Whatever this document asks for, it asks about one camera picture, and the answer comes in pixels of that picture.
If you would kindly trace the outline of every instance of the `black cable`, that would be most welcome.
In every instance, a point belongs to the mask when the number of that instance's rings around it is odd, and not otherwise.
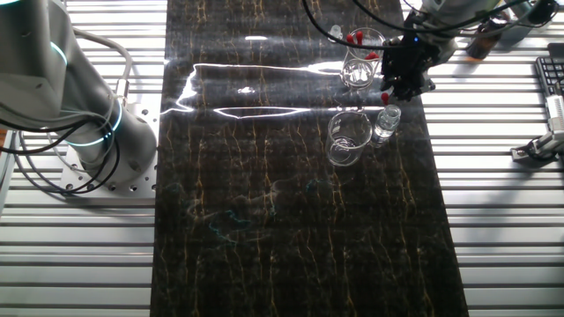
[[[47,133],[47,132],[65,131],[66,129],[72,129],[72,128],[76,127],[80,123],[83,123],[82,125],[84,125],[84,124],[86,124],[88,122],[92,122],[94,120],[96,120],[96,118],[84,119],[82,121],[74,122],[72,124],[67,124],[67,125],[62,126],[62,127],[47,128],[47,129],[24,127],[24,126],[20,126],[18,124],[15,124],[15,123],[8,122],[8,121],[3,120],[3,119],[0,119],[0,124],[4,125],[6,127],[12,128],[12,129],[21,130],[21,131],[25,131],[25,132]]]
[[[314,15],[311,13],[311,10],[309,9],[307,0],[301,0],[301,3],[303,4],[303,8],[306,11],[306,14],[308,15],[309,21],[311,21],[311,24],[315,26],[317,31],[319,31],[321,34],[327,36],[328,38],[330,38],[331,40],[335,41],[338,44],[345,45],[345,46],[350,47],[350,48],[363,48],[363,49],[373,49],[373,50],[408,48],[407,46],[359,45],[359,44],[355,44],[355,43],[349,43],[347,41],[342,41],[342,40],[336,38],[335,36],[329,34],[327,31],[323,30],[323,28],[317,23],[317,21],[315,21]]]
[[[404,4],[407,5],[408,7],[412,8],[413,11],[416,11],[416,12],[419,13],[419,14],[427,14],[426,12],[423,12],[423,11],[421,11],[421,10],[419,10],[419,9],[416,9],[416,8],[415,8],[412,4],[410,4],[407,0],[404,0]],[[440,21],[439,19],[437,19],[437,18],[435,18],[435,19],[436,19],[437,21],[443,23],[445,26],[449,26],[448,24],[446,24],[446,23]],[[477,29],[478,29],[478,27],[473,28],[473,29],[466,29],[466,28],[463,28],[463,29],[461,29],[461,30],[470,32],[470,31],[476,31]]]
[[[435,29],[423,29],[423,30],[419,30],[419,29],[414,29],[414,28],[410,28],[410,27],[402,27],[402,26],[393,25],[393,24],[391,24],[390,22],[387,22],[387,21],[385,21],[385,20],[383,20],[383,19],[381,19],[381,18],[378,18],[374,13],[372,13],[369,9],[367,9],[364,5],[362,5],[362,4],[359,2],[359,0],[352,0],[352,2],[353,2],[356,6],[358,6],[362,11],[364,11],[370,18],[373,18],[375,21],[377,21],[377,22],[379,22],[379,23],[381,23],[381,24],[383,24],[383,25],[385,25],[385,26],[388,26],[388,27],[394,28],[394,29],[396,29],[396,30],[399,30],[399,31],[414,32],[414,33],[440,33],[440,32],[445,32],[445,31],[456,30],[456,29],[459,29],[460,27],[468,26],[468,25],[471,24],[471,23],[479,22],[479,21],[481,21],[481,20],[483,20],[483,19],[485,19],[485,18],[489,18],[490,16],[494,15],[495,13],[499,13],[499,12],[501,12],[501,11],[504,11],[504,10],[507,9],[507,8],[510,8],[510,7],[512,7],[512,6],[516,5],[516,4],[521,4],[521,3],[525,2],[525,1],[528,1],[528,0],[515,0],[515,1],[511,2],[511,3],[509,3],[509,4],[504,4],[504,5],[502,5],[502,6],[499,6],[499,7],[495,8],[495,9],[493,9],[493,10],[487,12],[487,13],[484,13],[484,14],[482,14],[482,15],[479,15],[479,16],[477,16],[477,17],[475,17],[475,18],[467,19],[466,21],[460,22],[460,23],[455,24],[455,25],[453,25],[453,26],[445,26],[445,27],[439,27],[439,28],[435,28]]]
[[[30,176],[29,174],[27,174],[27,172],[23,169],[23,166],[21,164],[21,161],[19,160],[19,156],[15,156],[16,159],[16,164],[18,165],[18,169],[19,171],[24,175],[24,177],[26,177],[26,179],[31,182],[35,187],[37,187],[40,191],[44,192],[44,193],[48,193],[48,194],[87,194],[87,193],[91,193],[94,190],[104,186],[109,179],[114,175],[115,171],[117,170],[117,167],[119,166],[120,163],[120,158],[121,158],[121,151],[120,151],[120,147],[119,147],[119,143],[117,142],[117,140],[114,140],[114,144],[115,144],[115,164],[114,167],[112,168],[112,170],[110,171],[110,173],[108,174],[108,176],[102,180],[98,185],[89,188],[87,190],[84,191],[79,191],[82,188],[88,187],[90,184],[92,184],[102,173],[102,171],[104,170],[104,168],[106,167],[106,164],[108,163],[108,158],[109,155],[107,155],[104,160],[102,161],[101,165],[100,165],[100,169],[98,170],[98,172],[85,184],[83,184],[82,186],[78,187],[78,188],[74,188],[74,189],[65,189],[65,188],[61,188],[59,186],[57,186],[56,184],[54,184],[53,182],[49,181],[47,179],[47,177],[45,177],[42,173],[40,173],[37,168],[35,167],[35,165],[33,164],[33,161],[26,156],[27,158],[27,162],[29,163],[30,167],[32,167],[32,170],[34,173],[37,173],[37,175],[39,175],[40,178],[42,178],[45,182],[47,182],[47,184],[49,184],[50,186],[52,186],[54,189],[52,188],[44,188],[43,186],[39,185],[37,182],[35,182]],[[22,147],[25,147],[25,143],[22,140]]]
[[[114,144],[115,144],[115,163],[114,163],[114,167],[112,168],[112,170],[109,172],[108,176],[106,176],[105,179],[103,179],[100,184],[94,186],[93,188],[90,188],[88,190],[85,191],[81,191],[81,192],[76,192],[74,194],[87,194],[90,192],[93,192],[94,190],[104,186],[109,179],[112,178],[112,176],[114,176],[115,171],[117,170],[117,167],[120,165],[120,158],[121,158],[121,153],[120,153],[120,144],[117,142],[117,140],[114,140]]]
[[[20,131],[18,134],[19,134],[19,142],[20,142],[20,145],[21,145],[22,149],[24,149],[24,151],[26,151],[26,150],[27,150],[27,147],[26,147],[26,141],[24,140],[24,137],[23,137],[23,133]],[[106,164],[108,163],[108,156],[106,156],[106,157],[103,159],[103,161],[102,161],[102,163],[101,163],[101,165],[100,165],[100,169],[98,170],[98,172],[97,172],[89,181],[87,181],[87,182],[86,182],[85,184],[83,184],[81,187],[79,187],[79,188],[74,188],[74,189],[65,189],[65,188],[61,188],[61,187],[57,186],[56,184],[54,184],[53,182],[51,182],[47,177],[45,177],[43,174],[41,174],[41,173],[37,170],[37,167],[35,167],[35,164],[33,163],[32,159],[30,158],[29,155],[26,155],[26,160],[27,160],[27,163],[29,164],[29,166],[32,168],[32,170],[33,170],[34,173],[37,173],[37,175],[39,175],[39,177],[40,177],[42,180],[44,180],[45,182],[47,182],[47,184],[49,184],[50,186],[52,186],[53,188],[55,188],[55,189],[51,189],[51,188],[43,188],[43,187],[41,187],[42,189],[44,189],[44,191],[47,191],[47,192],[49,192],[49,193],[57,193],[57,194],[74,194],[75,192],[79,191],[80,189],[86,188],[88,185],[90,185],[90,184],[92,184],[94,181],[96,181],[96,179],[100,176],[102,170],[104,169],[104,167],[106,167]]]
[[[56,140],[55,142],[53,142],[50,145],[44,146],[44,147],[39,148],[39,149],[34,149],[34,150],[29,150],[29,151],[26,151],[26,150],[20,151],[20,150],[13,150],[13,149],[9,149],[9,148],[4,148],[4,147],[0,146],[0,151],[6,152],[6,153],[9,153],[9,154],[18,154],[18,155],[38,154],[38,153],[41,153],[41,152],[44,152],[44,151],[47,151],[47,150],[50,150],[50,149],[56,147],[62,141],[64,141],[67,137],[69,137],[71,134],[73,134],[78,129],[82,128],[82,126],[84,126],[87,123],[88,123],[88,121],[82,121],[82,122],[79,122],[78,124],[75,123],[76,126],[72,129],[68,130],[65,134],[63,134],[61,137],[59,137],[58,140]]]
[[[558,11],[560,10],[560,4],[558,2],[554,2],[554,5],[556,5],[556,9],[554,9],[553,15],[550,16],[550,18],[543,24],[537,25],[537,26],[528,26],[526,24],[518,24],[518,26],[526,26],[526,27],[530,27],[530,28],[541,28],[543,26],[546,26],[548,24],[548,22],[552,21],[554,17],[556,17],[556,15],[558,14]]]

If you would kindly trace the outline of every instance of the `cable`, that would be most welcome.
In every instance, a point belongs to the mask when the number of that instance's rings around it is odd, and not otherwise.
[[[475,33],[475,34],[459,34],[458,36],[460,37],[469,37],[469,38],[485,38],[485,37],[491,37],[491,36],[495,36],[498,34],[501,34],[503,32],[506,32],[507,30],[520,25],[523,21],[525,21],[533,12],[534,10],[541,4],[540,1],[537,1],[530,10],[528,10],[525,14],[522,15],[521,18],[519,18],[518,20],[511,22],[509,25],[504,26],[501,29],[498,30],[493,30],[487,33]]]
[[[526,26],[526,27],[530,27],[530,28],[541,28],[543,26],[546,26],[550,21],[553,20],[554,17],[556,17],[556,15],[558,14],[558,11],[560,10],[560,4],[558,3],[558,1],[555,1],[554,5],[556,5],[556,9],[554,9],[553,15],[551,15],[550,18],[545,23],[537,25],[537,26],[530,26],[530,25],[526,25],[526,24],[520,24],[519,26]]]
[[[80,29],[77,29],[76,27],[73,27],[72,30],[74,31],[74,34],[81,36],[89,41],[93,41],[109,48],[115,49],[125,58],[125,70],[123,71],[122,79],[127,80],[130,77],[131,68],[133,67],[133,59],[131,58],[131,54],[127,51],[127,49],[105,37],[92,34],[87,31],[82,31]]]
[[[68,120],[76,119],[76,118],[79,118],[79,117],[81,117],[81,116],[100,117],[101,119],[104,119],[104,120],[106,121],[106,124],[109,124],[109,120],[110,120],[110,116],[111,116],[111,114],[110,114],[110,115],[106,114],[106,116],[103,116],[103,115],[101,115],[101,114],[96,114],[96,113],[94,113],[94,112],[87,112],[87,111],[84,111],[84,112],[72,112],[73,114],[71,114],[71,115],[66,115],[66,116],[64,116],[64,117],[59,117],[59,118],[40,119],[40,118],[33,118],[32,116],[29,116],[29,115],[27,115],[27,114],[22,114],[22,113],[20,113],[19,111],[14,110],[14,109],[12,109],[12,108],[6,106],[6,105],[3,104],[3,103],[0,103],[0,108],[3,109],[3,110],[6,111],[6,112],[11,113],[11,114],[14,115],[14,116],[20,117],[20,119],[23,118],[24,120],[28,120],[28,121],[30,121],[30,122],[33,122],[34,125],[46,125],[46,126],[47,126],[47,125],[50,125],[51,123],[54,123],[54,122],[66,122],[66,121],[68,121]],[[97,128],[97,129],[95,129],[95,130],[89,130],[89,131],[85,131],[85,132],[80,132],[80,133],[77,133],[76,135],[77,135],[77,136],[80,136],[80,135],[84,135],[84,134],[86,134],[86,133],[91,133],[91,132],[93,132],[93,131],[98,131],[98,130],[100,130],[100,129],[103,129],[103,127],[99,127],[99,128]]]
[[[314,15],[311,13],[311,10],[308,6],[307,0],[301,0],[304,10],[308,15],[309,21],[312,25],[319,31],[319,33],[323,34],[324,36],[328,37],[329,39],[333,40],[334,42],[347,46],[349,48],[363,48],[363,49],[373,49],[373,50],[386,50],[386,49],[399,49],[399,48],[408,48],[407,46],[371,46],[371,45],[359,45],[355,43],[349,43],[347,41],[342,41],[339,38],[329,34],[327,31],[323,30],[323,28],[315,21]]]
[[[25,141],[23,139],[23,137],[20,134],[20,141],[22,143],[22,148],[25,148]],[[29,156],[26,156],[27,158],[27,162],[29,163],[30,167],[32,167],[32,170],[37,173],[37,175],[39,175],[45,182],[47,182],[47,184],[51,185],[54,189],[52,188],[44,188],[43,186],[39,185],[37,182],[35,182],[28,174],[27,172],[24,170],[20,160],[19,160],[19,156],[15,156],[16,159],[16,164],[18,165],[18,169],[19,171],[26,177],[26,179],[31,182],[35,187],[37,187],[39,190],[43,191],[44,193],[47,194],[87,194],[90,192],[93,192],[94,190],[104,186],[109,180],[110,178],[114,175],[115,171],[117,170],[117,167],[119,166],[120,163],[120,159],[121,159],[121,151],[120,151],[120,147],[119,147],[119,143],[117,143],[117,140],[115,140],[115,164],[114,167],[112,168],[112,170],[110,171],[110,173],[108,174],[108,176],[102,180],[98,185],[89,188],[87,190],[83,190],[83,191],[79,191],[82,188],[86,188],[89,187],[89,185],[91,185],[101,174],[101,172],[104,170],[104,168],[106,167],[106,164],[108,162],[108,157],[106,156],[104,158],[104,161],[102,162],[102,165],[100,166],[100,169],[98,170],[98,172],[85,184],[83,184],[82,186],[75,188],[75,189],[64,189],[64,188],[60,188],[59,186],[57,186],[56,184],[54,184],[53,182],[49,181],[43,174],[41,174],[37,168],[35,167],[35,165],[33,164],[33,161],[31,160],[31,158],[29,158]]]
[[[19,150],[13,150],[13,149],[9,149],[9,148],[4,148],[2,146],[0,146],[0,151],[9,153],[9,154],[18,154],[18,155],[29,155],[29,154],[37,154],[37,153],[41,153],[47,150],[50,150],[54,147],[56,147],[57,145],[59,145],[62,141],[64,141],[67,137],[69,137],[71,134],[73,134],[76,130],[82,128],[83,125],[85,125],[87,122],[82,122],[81,124],[76,125],[74,128],[68,130],[66,133],[64,133],[61,137],[59,137],[58,140],[56,140],[54,143],[49,144],[47,146],[44,146],[42,148],[39,149],[34,149],[34,150],[23,150],[23,151],[19,151]]]
[[[19,142],[20,145],[22,147],[22,149],[24,149],[24,151],[27,150],[26,147],[26,140],[23,137],[23,132],[19,132]],[[16,155],[15,159],[17,161],[19,161],[19,156]],[[88,185],[92,184],[92,182],[94,182],[96,180],[96,178],[98,176],[100,176],[101,171],[104,169],[106,163],[103,164],[103,166],[98,170],[98,172],[85,184],[83,184],[81,187],[76,188],[76,189],[64,189],[64,188],[60,188],[59,186],[57,186],[56,184],[54,184],[53,182],[51,182],[47,177],[45,177],[43,174],[41,174],[38,170],[37,167],[35,167],[35,164],[33,163],[33,161],[31,160],[29,155],[26,155],[26,159],[27,159],[27,163],[29,164],[29,166],[32,168],[34,173],[37,173],[37,175],[44,180],[45,182],[47,182],[47,184],[49,184],[50,186],[52,186],[54,189],[51,188],[44,188],[41,185],[37,184],[36,182],[34,182],[33,180],[31,180],[31,178],[26,177],[32,184],[34,184],[36,187],[38,187],[39,189],[42,189],[43,191],[49,192],[49,193],[56,193],[56,194],[71,194],[74,193],[76,191],[79,191],[82,188],[87,187]],[[18,164],[18,168],[20,170],[20,172],[22,174],[24,174],[24,176],[26,176],[26,171],[22,168],[21,163]]]
[[[72,124],[67,124],[64,125],[62,127],[58,127],[58,128],[45,128],[45,129],[38,129],[38,128],[29,128],[29,127],[23,127],[20,126],[18,124],[15,123],[11,123],[11,122],[7,122],[6,120],[0,119],[0,124],[5,125],[6,127],[12,128],[12,129],[16,129],[16,130],[22,130],[25,132],[35,132],[35,133],[45,133],[45,132],[60,132],[60,131],[65,131],[66,129],[72,129],[75,128],[78,124],[87,124],[88,122],[91,122],[91,120],[82,120],[79,122],[75,122]]]
[[[435,28],[435,29],[432,29],[432,30],[429,30],[429,29],[419,30],[419,29],[414,29],[414,28],[409,28],[409,27],[402,27],[402,26],[393,25],[393,24],[391,24],[390,22],[387,22],[387,21],[385,21],[385,20],[383,20],[383,19],[381,19],[381,18],[378,18],[376,15],[374,15],[374,13],[372,13],[369,9],[367,9],[364,5],[362,5],[362,4],[359,2],[359,0],[352,0],[352,2],[353,2],[356,6],[358,6],[358,7],[359,7],[362,11],[364,11],[370,18],[373,18],[373,19],[376,20],[377,22],[379,22],[379,23],[381,23],[381,24],[383,24],[383,25],[385,25],[385,26],[388,26],[388,27],[394,28],[394,29],[396,29],[396,30],[399,30],[399,31],[414,32],[414,33],[440,33],[440,32],[445,32],[445,31],[456,30],[456,29],[458,29],[458,28],[460,28],[460,27],[465,27],[465,26],[468,26],[469,24],[472,24],[472,23],[475,23],[475,22],[479,22],[480,20],[482,20],[482,19],[484,19],[484,18],[489,18],[490,16],[494,15],[495,13],[499,13],[499,12],[501,12],[501,11],[504,11],[504,10],[507,9],[507,8],[510,8],[510,7],[512,7],[512,6],[514,6],[514,5],[517,5],[517,4],[520,4],[520,3],[523,3],[523,2],[525,2],[525,1],[528,1],[528,0],[515,0],[515,1],[511,2],[511,3],[509,3],[509,4],[504,4],[504,5],[502,5],[502,6],[499,6],[499,7],[495,8],[495,9],[493,9],[493,10],[487,12],[487,13],[484,13],[484,14],[482,14],[482,15],[479,15],[479,16],[477,16],[477,17],[475,17],[475,18],[467,19],[466,21],[460,22],[460,23],[455,24],[455,25],[453,25],[453,26],[439,27],[439,28]]]

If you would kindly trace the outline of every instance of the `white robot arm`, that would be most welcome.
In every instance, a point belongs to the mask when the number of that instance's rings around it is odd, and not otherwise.
[[[59,0],[0,0],[0,128],[59,136],[76,129],[66,141],[90,175],[104,180],[111,173],[108,184],[135,179],[157,143],[149,125],[125,108],[130,66],[113,92],[75,34],[88,36],[73,30]],[[110,163],[100,166],[102,159]]]

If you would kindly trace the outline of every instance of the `water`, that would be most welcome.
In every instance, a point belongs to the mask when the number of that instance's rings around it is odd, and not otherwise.
[[[346,62],[342,71],[343,82],[345,85],[357,88],[364,88],[372,84],[374,72],[372,65],[366,61],[352,59]]]
[[[329,149],[329,161],[338,166],[345,166],[356,161],[354,150],[349,150],[344,147],[355,147],[356,143],[345,136],[335,138],[335,142]]]
[[[377,125],[374,127],[374,137],[386,138],[394,134],[393,130],[383,129],[381,126]]]

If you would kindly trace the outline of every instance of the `red cap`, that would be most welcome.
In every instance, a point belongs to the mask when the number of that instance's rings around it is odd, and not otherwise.
[[[388,106],[388,100],[390,100],[390,96],[388,95],[387,92],[383,92],[382,96],[380,97],[382,99],[382,101],[384,102],[384,106]]]
[[[370,52],[370,54],[368,54],[366,57],[364,57],[365,60],[367,61],[371,61],[373,59],[378,58],[378,54],[376,54],[375,52]]]
[[[356,33],[356,42],[357,42],[359,45],[362,45],[362,31],[358,31],[358,32]]]

